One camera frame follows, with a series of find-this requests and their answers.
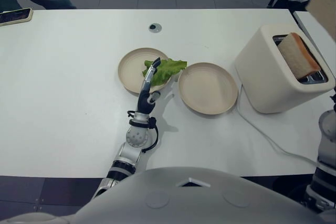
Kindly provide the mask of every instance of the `robotic hand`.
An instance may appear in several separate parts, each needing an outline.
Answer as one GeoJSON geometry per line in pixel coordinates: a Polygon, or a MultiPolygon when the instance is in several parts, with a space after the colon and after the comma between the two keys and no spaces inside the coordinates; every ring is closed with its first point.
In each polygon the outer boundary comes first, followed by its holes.
{"type": "Polygon", "coordinates": [[[322,138],[317,168],[304,196],[307,207],[316,212],[336,208],[336,94],[331,99],[335,103],[333,110],[319,119],[322,138]]]}
{"type": "Polygon", "coordinates": [[[155,107],[155,101],[160,97],[160,92],[150,93],[150,88],[151,80],[160,64],[160,58],[157,58],[150,66],[139,94],[137,110],[127,112],[128,117],[132,117],[132,119],[129,122],[131,126],[126,134],[126,142],[121,145],[107,177],[101,181],[93,198],[133,175],[137,169],[141,153],[145,153],[156,146],[159,131],[156,127],[156,119],[149,115],[155,107]],[[151,145],[148,129],[155,129],[156,131],[156,140],[151,145]]]}

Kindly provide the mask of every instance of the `toast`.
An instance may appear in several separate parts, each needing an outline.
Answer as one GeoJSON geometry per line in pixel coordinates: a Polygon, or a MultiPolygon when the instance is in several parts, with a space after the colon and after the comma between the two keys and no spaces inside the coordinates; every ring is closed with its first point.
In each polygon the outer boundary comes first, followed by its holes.
{"type": "Polygon", "coordinates": [[[278,48],[297,80],[321,70],[298,34],[287,35],[278,48]]]}

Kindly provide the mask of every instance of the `green lettuce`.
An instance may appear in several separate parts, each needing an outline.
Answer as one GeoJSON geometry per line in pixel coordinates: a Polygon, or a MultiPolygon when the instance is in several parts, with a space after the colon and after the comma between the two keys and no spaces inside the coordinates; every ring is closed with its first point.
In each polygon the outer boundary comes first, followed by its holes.
{"type": "MultiPolygon", "coordinates": [[[[145,66],[147,67],[147,69],[142,72],[144,77],[146,76],[151,64],[152,61],[145,60],[145,66]]],[[[161,64],[157,67],[157,72],[152,79],[151,86],[159,86],[165,84],[172,75],[179,73],[182,69],[185,69],[186,67],[186,61],[175,61],[172,59],[161,60],[161,64]]]]}

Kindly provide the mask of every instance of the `power cord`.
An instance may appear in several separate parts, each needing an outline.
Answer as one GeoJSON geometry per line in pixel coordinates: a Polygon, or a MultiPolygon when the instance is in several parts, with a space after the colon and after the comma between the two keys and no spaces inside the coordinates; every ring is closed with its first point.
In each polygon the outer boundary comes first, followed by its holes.
{"type": "Polygon", "coordinates": [[[298,154],[295,154],[295,153],[292,153],[292,152],[287,152],[285,149],[283,149],[280,145],[278,145],[270,136],[268,136],[265,132],[263,132],[260,128],[258,128],[253,122],[251,122],[249,119],[247,119],[240,111],[240,99],[242,97],[242,92],[243,91],[243,85],[240,86],[240,92],[238,94],[238,99],[237,99],[237,112],[238,114],[247,122],[249,123],[251,126],[253,126],[253,128],[255,128],[269,143],[270,145],[274,148],[274,146],[276,146],[279,150],[281,150],[283,153],[285,153],[286,155],[289,155],[289,156],[293,156],[293,157],[296,157],[296,158],[299,158],[301,160],[304,160],[310,164],[312,164],[313,166],[317,166],[317,162],[311,160],[310,158],[307,158],[307,157],[304,157],[304,156],[301,156],[301,155],[298,155],[298,154]]]}

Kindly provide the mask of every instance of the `beige plate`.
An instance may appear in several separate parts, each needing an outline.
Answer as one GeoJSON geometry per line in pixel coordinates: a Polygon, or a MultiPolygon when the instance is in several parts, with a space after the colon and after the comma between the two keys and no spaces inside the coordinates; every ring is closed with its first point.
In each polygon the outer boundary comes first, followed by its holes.
{"type": "Polygon", "coordinates": [[[238,88],[232,76],[211,63],[196,63],[183,70],[178,88],[186,105],[208,115],[229,110],[238,97],[238,88]]]}
{"type": "MultiPolygon", "coordinates": [[[[163,52],[153,48],[139,48],[126,54],[118,66],[119,79],[124,87],[134,93],[140,93],[144,79],[142,71],[146,69],[144,61],[154,61],[158,57],[165,60],[168,59],[163,52]]],[[[169,80],[163,85],[152,87],[150,92],[162,89],[169,80]]]]}

